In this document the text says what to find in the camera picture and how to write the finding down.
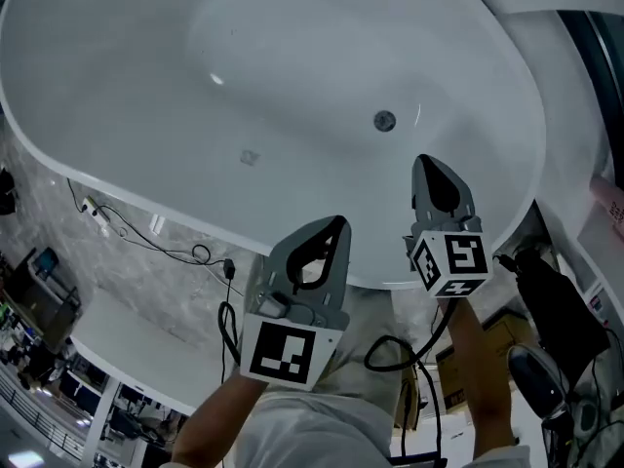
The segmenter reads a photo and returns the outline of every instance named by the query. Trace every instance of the electrical cable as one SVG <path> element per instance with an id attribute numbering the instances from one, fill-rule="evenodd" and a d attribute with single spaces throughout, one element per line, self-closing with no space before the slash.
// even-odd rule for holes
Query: electrical cable
<path id="1" fill-rule="evenodd" d="M 436 459 L 436 463 L 434 464 L 435 468 L 436 466 L 438 466 L 440 460 L 442 459 L 442 422 L 440 420 L 440 406 L 438 405 L 438 394 L 436 394 L 436 387 L 433 385 L 433 378 L 431 377 L 431 374 L 429 374 L 429 371 L 423 366 L 420 361 L 418 361 L 417 364 L 422 373 L 425 375 L 427 383 L 429 384 L 429 389 L 431 390 L 431 396 L 433 399 L 433 408 L 436 412 L 436 427 L 438 428 L 438 434 L 436 436 L 436 452 L 438 456 Z"/>
<path id="2" fill-rule="evenodd" d="M 131 239 L 128 239 L 127 237 L 121 236 L 119 235 L 119 237 L 124 240 L 126 243 L 130 243 L 132 245 L 136 245 L 139 246 L 141 248 L 145 248 L 146 250 L 150 250 L 151 252 L 160 252 L 160 250 L 158 250 L 157 248 L 151 248 L 149 246 L 144 245 L 143 243 L 140 243 L 138 241 L 133 241 Z M 190 255 L 189 252 L 185 252 L 184 250 L 167 250 L 170 254 L 187 254 Z M 204 267 L 206 268 L 206 270 L 208 271 L 208 273 L 213 276 L 219 283 L 221 283 L 222 285 L 224 285 L 226 288 L 228 287 L 228 284 L 223 281 L 220 277 L 218 277 L 213 270 L 211 270 L 211 268 L 208 265 L 204 265 Z M 235 294 L 239 295 L 240 297 L 244 298 L 245 295 L 242 294 L 241 292 L 239 292 L 236 288 L 234 288 L 233 286 L 229 287 L 231 291 L 233 291 Z"/>
<path id="3" fill-rule="evenodd" d="M 578 449 L 578 455 L 576 456 L 576 461 L 574 461 L 574 465 L 573 466 L 578 466 L 578 463 L 580 462 L 580 460 L 585 455 L 585 452 L 587 452 L 587 448 L 589 447 L 589 445 L 596 440 L 598 435 L 601 432 L 603 432 L 603 430 L 606 430 L 607 428 L 610 428 L 611 426 L 617 425 L 617 424 L 624 425 L 624 421 L 622 421 L 621 419 L 617 419 L 615 421 L 612 421 L 612 422 L 604 425 L 602 428 L 599 428 L 598 430 L 596 430 L 594 432 L 594 434 L 590 437 L 590 439 Z"/>
<path id="4" fill-rule="evenodd" d="M 404 381 L 401 385 L 401 392 L 399 392 L 399 398 L 403 395 L 403 391 L 408 386 L 408 394 L 406 395 L 406 406 L 403 410 L 403 433 L 401 434 L 401 456 L 406 456 L 406 432 L 408 431 L 408 416 L 411 409 L 411 400 L 408 402 L 408 396 L 411 398 L 411 386 L 409 381 Z"/>
<path id="5" fill-rule="evenodd" d="M 227 314 L 226 311 L 232 315 L 232 319 L 230 321 L 230 328 L 232 330 L 232 336 L 227 332 Z M 223 338 L 223 343 L 227 345 L 227 349 L 230 351 L 232 355 L 232 359 L 234 362 L 240 366 L 241 365 L 241 354 L 238 351 L 238 334 L 236 333 L 236 313 L 234 312 L 234 307 L 229 303 L 229 296 L 225 301 L 222 301 L 218 306 L 218 314 L 216 316 L 216 323 L 218 324 L 218 330 L 221 333 L 221 337 Z"/>
<path id="6" fill-rule="evenodd" d="M 603 402 L 602 402 L 602 394 L 601 394 L 601 389 L 600 389 L 600 385 L 598 383 L 598 379 L 596 378 L 596 360 L 597 357 L 594 357 L 594 362 L 592 363 L 592 376 L 594 377 L 594 383 L 596 384 L 596 399 L 598 402 L 598 423 L 597 424 L 601 424 L 601 420 L 603 419 Z"/>
<path id="7" fill-rule="evenodd" d="M 436 342 L 440 339 L 440 336 L 442 336 L 442 333 L 449 325 L 449 320 L 452 317 L 452 314 L 455 311 L 455 308 L 457 307 L 457 303 L 459 303 L 459 298 L 450 299 L 450 301 L 448 302 L 447 310 L 444 313 L 444 316 L 442 318 L 442 321 L 440 321 L 440 324 L 438 325 L 436 330 L 433 331 L 433 334 L 431 335 L 429 340 L 427 340 L 427 342 L 417 352 L 414 352 L 413 349 L 411 348 L 411 345 L 409 345 L 406 341 L 403 341 L 400 338 L 397 338 L 396 336 L 385 334 L 372 345 L 369 352 L 364 358 L 364 366 L 369 371 L 377 371 L 377 372 L 402 371 L 407 368 L 414 369 L 414 366 L 418 366 L 420 370 L 423 372 L 423 374 L 425 375 L 425 378 L 427 379 L 429 387 L 431 388 L 431 394 L 432 394 L 433 401 L 434 401 L 434 409 L 436 412 L 436 426 L 438 428 L 438 435 L 436 437 L 436 461 L 434 463 L 434 467 L 438 466 L 442 459 L 442 423 L 440 420 L 440 407 L 438 406 L 438 397 L 434 389 L 434 384 L 433 384 L 433 379 L 431 378 L 431 374 L 429 374 L 427 369 L 423 366 L 422 362 L 420 362 L 420 358 L 423 355 L 425 355 L 428 351 L 430 351 L 433 348 L 433 346 L 436 344 Z M 373 364 L 371 364 L 371 357 L 374 354 L 375 350 L 377 350 L 377 348 L 379 348 L 383 343 L 387 341 L 395 342 L 400 347 L 405 349 L 409 354 L 409 359 L 404 363 L 391 365 L 391 366 L 374 366 Z M 406 435 L 406 429 L 404 427 L 403 436 L 405 435 Z"/>
<path id="8" fill-rule="evenodd" d="M 97 205 L 96 208 L 94 209 L 93 213 L 97 213 L 99 210 L 109 210 L 110 212 L 112 212 L 115 215 L 117 215 L 117 217 L 122 222 L 124 222 L 126 225 L 128 225 L 135 232 L 135 234 L 138 235 L 138 237 L 140 239 L 142 239 L 145 243 L 147 243 L 152 248 L 158 250 L 160 253 L 165 254 L 169 258 L 172 258 L 172 259 L 177 260 L 177 261 L 181 261 L 182 263 L 186 263 L 188 265 L 200 265 L 200 266 L 203 266 L 203 265 L 217 265 L 218 263 L 223 263 L 225 261 L 225 259 L 211 261 L 211 259 L 213 257 L 213 254 L 211 253 L 211 251 L 208 249 L 207 246 L 202 245 L 201 243 L 198 243 L 197 245 L 195 245 L 191 249 L 190 256 L 193 258 L 193 261 L 185 260 L 184 258 L 180 258 L 179 256 L 174 256 L 173 254 L 170 253 L 169 250 L 165 250 L 164 248 L 162 248 L 159 245 L 157 245 L 156 243 L 154 243 L 151 239 L 149 239 L 146 236 L 144 236 L 143 234 L 141 234 L 141 232 L 136 227 L 134 227 L 130 222 L 128 222 L 124 218 L 124 216 L 122 214 L 120 214 L 119 212 L 117 212 L 117 210 L 115 210 L 114 208 L 109 207 L 108 205 Z M 208 254 L 208 257 L 205 260 L 201 260 L 199 258 L 199 256 L 197 256 L 195 254 L 195 251 L 198 250 L 198 249 L 203 249 Z"/>
<path id="9" fill-rule="evenodd" d="M 445 331 L 445 329 L 449 325 L 450 317 L 455 311 L 455 308 L 457 307 L 458 302 L 459 302 L 458 298 L 450 299 L 450 301 L 448 302 L 447 311 L 445 312 L 445 315 L 443 316 L 442 321 L 440 322 L 440 324 L 438 325 L 434 333 L 431 335 L 431 338 L 427 340 L 427 342 L 420 348 L 420 350 L 414 353 L 411 346 L 405 341 L 402 341 L 401 339 L 395 336 L 391 336 L 390 334 L 385 334 L 384 336 L 379 338 L 369 349 L 369 352 L 364 357 L 364 367 L 369 371 L 391 372 L 391 371 L 402 371 L 402 370 L 405 370 L 407 368 L 414 366 L 420 360 L 420 358 L 423 355 L 425 355 L 427 351 L 433 348 L 436 342 L 440 339 L 440 336 L 442 336 L 442 333 Z M 372 354 L 377 350 L 377 348 L 383 345 L 386 341 L 393 341 L 399 344 L 399 346 L 403 347 L 408 352 L 409 359 L 404 363 L 395 364 L 391 366 L 374 366 L 373 364 L 371 364 Z"/>
<path id="10" fill-rule="evenodd" d="M 436 324 L 436 320 L 438 319 L 438 314 L 440 313 L 440 305 L 438 305 L 436 307 L 436 313 L 433 316 L 433 321 L 431 321 L 431 326 L 429 327 L 429 333 L 433 336 L 433 327 Z M 429 352 L 427 352 L 427 355 L 425 356 L 425 364 L 427 364 L 427 361 L 429 360 L 429 354 L 431 353 L 431 351 L 433 350 L 433 346 L 429 349 Z"/>
<path id="11" fill-rule="evenodd" d="M 620 354 L 620 365 L 622 366 L 622 372 L 624 373 L 624 352 L 622 351 L 622 340 L 620 339 L 620 337 L 616 334 L 614 330 L 611 330 L 610 328 L 604 328 L 604 330 L 606 332 L 610 332 L 613 335 L 613 337 L 617 340 L 617 348 L 619 349 L 619 354 Z"/>
<path id="12" fill-rule="evenodd" d="M 76 193 L 74 192 L 74 188 L 71 186 L 71 180 L 69 178 L 67 179 L 67 185 L 69 185 L 69 190 L 71 191 L 71 197 L 74 198 L 74 206 L 76 207 L 76 210 L 78 210 L 79 214 L 83 214 L 85 212 L 85 209 L 80 208 L 78 206 L 78 201 L 76 200 Z"/>
<path id="13" fill-rule="evenodd" d="M 85 210 L 87 209 L 86 206 L 83 206 L 82 208 L 80 208 L 78 206 L 78 200 L 76 199 L 76 193 L 74 192 L 73 186 L 71 185 L 71 180 L 69 180 L 69 178 L 67 179 L 67 185 L 69 186 L 69 190 L 71 192 L 71 196 L 73 198 L 73 202 L 74 202 L 74 206 L 76 207 L 76 210 L 78 211 L 78 213 L 83 214 L 85 212 Z M 214 262 L 210 262 L 211 257 L 212 257 L 212 253 L 211 251 L 208 249 L 208 247 L 206 247 L 205 245 L 202 245 L 200 243 L 198 243 L 197 245 L 195 245 L 191 252 L 185 252 L 182 250 L 168 250 L 165 248 L 162 248 L 160 246 L 158 246 L 156 243 L 152 242 L 151 240 L 149 240 L 148 238 L 146 238 L 143 234 L 141 234 L 136 227 L 134 227 L 131 223 L 129 223 L 117 210 L 115 210 L 112 207 L 109 207 L 108 205 L 98 205 L 96 204 L 96 208 L 94 209 L 94 214 L 96 214 L 98 212 L 98 210 L 100 209 L 107 209 L 110 210 L 111 212 L 113 212 L 115 215 L 117 215 L 119 217 L 120 220 L 122 220 L 128 227 L 130 227 L 137 235 L 139 238 L 141 238 L 145 243 L 147 243 L 147 245 L 144 245 L 143 243 L 139 243 L 138 241 L 133 241 L 131 239 L 128 239 L 127 236 L 125 236 L 122 231 L 125 231 L 125 229 L 121 229 L 119 231 L 115 231 L 117 233 L 117 235 L 124 240 L 126 243 L 130 243 L 132 245 L 136 245 L 139 246 L 141 248 L 144 248 L 146 250 L 151 250 L 153 252 L 158 252 L 158 253 L 162 253 L 162 254 L 166 254 L 169 258 L 172 258 L 174 260 L 177 261 L 181 261 L 182 263 L 186 263 L 189 265 L 200 265 L 200 266 L 204 266 L 206 268 L 206 270 L 208 270 L 209 274 L 211 274 L 211 276 L 213 276 L 218 282 L 220 282 L 222 285 L 224 285 L 226 288 L 227 283 L 225 281 L 223 281 L 221 278 L 219 278 L 210 268 L 209 266 L 211 265 L 216 265 L 217 263 L 222 263 L 225 260 L 216 260 Z M 202 260 L 198 255 L 196 255 L 196 250 L 198 249 L 204 249 L 204 251 L 208 254 L 208 258 L 206 258 L 205 260 Z M 183 258 L 179 258 L 178 256 L 175 256 L 175 254 L 185 254 L 187 256 L 190 256 L 193 260 L 189 261 L 189 260 L 185 260 Z M 239 295 L 240 297 L 245 297 L 241 292 L 239 292 L 238 290 L 236 290 L 234 287 L 229 287 L 234 293 L 236 293 L 237 295 Z"/>
<path id="14" fill-rule="evenodd" d="M 416 418 L 413 421 L 413 429 L 415 430 L 416 428 L 418 428 L 418 419 L 420 419 L 420 405 L 422 404 L 420 402 L 420 389 L 418 389 L 418 404 L 416 404 Z"/>
<path id="15" fill-rule="evenodd" d="M 236 333 L 236 314 L 234 313 L 234 307 L 232 307 L 232 305 L 230 305 L 230 287 L 232 285 L 232 280 L 230 279 L 227 283 L 227 295 L 225 296 L 225 301 L 221 302 L 221 304 L 218 307 L 218 329 L 221 333 L 222 336 L 222 340 L 221 340 L 221 385 L 223 384 L 223 381 L 225 381 L 225 337 L 229 338 L 229 335 L 227 334 L 227 330 L 225 329 L 227 326 L 227 315 L 229 312 L 232 312 L 232 332 L 234 333 L 234 340 L 236 342 L 236 345 L 238 345 L 238 334 Z M 223 311 L 225 311 L 225 308 L 227 308 L 227 312 L 225 312 L 225 318 L 222 321 L 221 324 L 221 314 L 222 314 L 222 310 L 221 307 L 224 307 Z M 241 364 L 241 359 L 239 356 L 239 360 L 236 363 L 240 366 Z"/>

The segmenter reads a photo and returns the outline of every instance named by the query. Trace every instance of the power plug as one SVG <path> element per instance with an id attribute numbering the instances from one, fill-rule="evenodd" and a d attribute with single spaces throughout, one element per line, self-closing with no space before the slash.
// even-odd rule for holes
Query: power plug
<path id="1" fill-rule="evenodd" d="M 89 216 L 97 222 L 97 225 L 99 225 L 102 231 L 108 228 L 108 224 L 110 223 L 108 216 L 106 216 L 102 210 L 98 209 L 96 202 L 89 196 L 83 200 L 82 209 L 85 214 L 89 214 Z"/>
<path id="2" fill-rule="evenodd" d="M 234 262 L 231 258 L 226 258 L 223 261 L 223 275 L 225 279 L 231 281 L 234 279 L 234 274 L 236 273 L 236 267 L 234 267 Z"/>

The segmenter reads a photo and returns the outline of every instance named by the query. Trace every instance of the ceiling light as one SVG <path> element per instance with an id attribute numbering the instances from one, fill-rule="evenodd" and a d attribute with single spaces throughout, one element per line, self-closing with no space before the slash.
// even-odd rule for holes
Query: ceiling light
<path id="1" fill-rule="evenodd" d="M 9 461 L 16 468 L 35 468 L 44 464 L 43 457 L 34 450 L 25 450 L 9 455 Z"/>
<path id="2" fill-rule="evenodd" d="M 218 76 L 216 76 L 214 73 L 211 73 L 211 78 L 213 79 L 213 81 L 217 84 L 217 85 L 223 85 L 223 80 L 221 80 Z"/>

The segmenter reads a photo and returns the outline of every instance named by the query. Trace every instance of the human arm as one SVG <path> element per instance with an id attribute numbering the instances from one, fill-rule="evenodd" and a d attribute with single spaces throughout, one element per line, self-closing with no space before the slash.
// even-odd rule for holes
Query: human arm
<path id="1" fill-rule="evenodd" d="M 440 301 L 443 311 L 449 300 Z M 513 446 L 511 391 L 507 371 L 486 341 L 468 300 L 458 301 L 448 321 L 459 379 L 475 425 L 474 458 L 489 450 Z"/>
<path id="2" fill-rule="evenodd" d="M 172 461 L 190 468 L 215 467 L 232 448 L 266 386 L 235 370 L 184 423 Z"/>

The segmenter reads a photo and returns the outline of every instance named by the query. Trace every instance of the bathtub drain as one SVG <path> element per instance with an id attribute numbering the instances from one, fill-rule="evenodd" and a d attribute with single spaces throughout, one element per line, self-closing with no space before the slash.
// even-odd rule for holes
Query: bathtub drain
<path id="1" fill-rule="evenodd" d="M 379 111 L 374 115 L 373 122 L 380 132 L 390 132 L 397 125 L 397 118 L 390 111 Z"/>

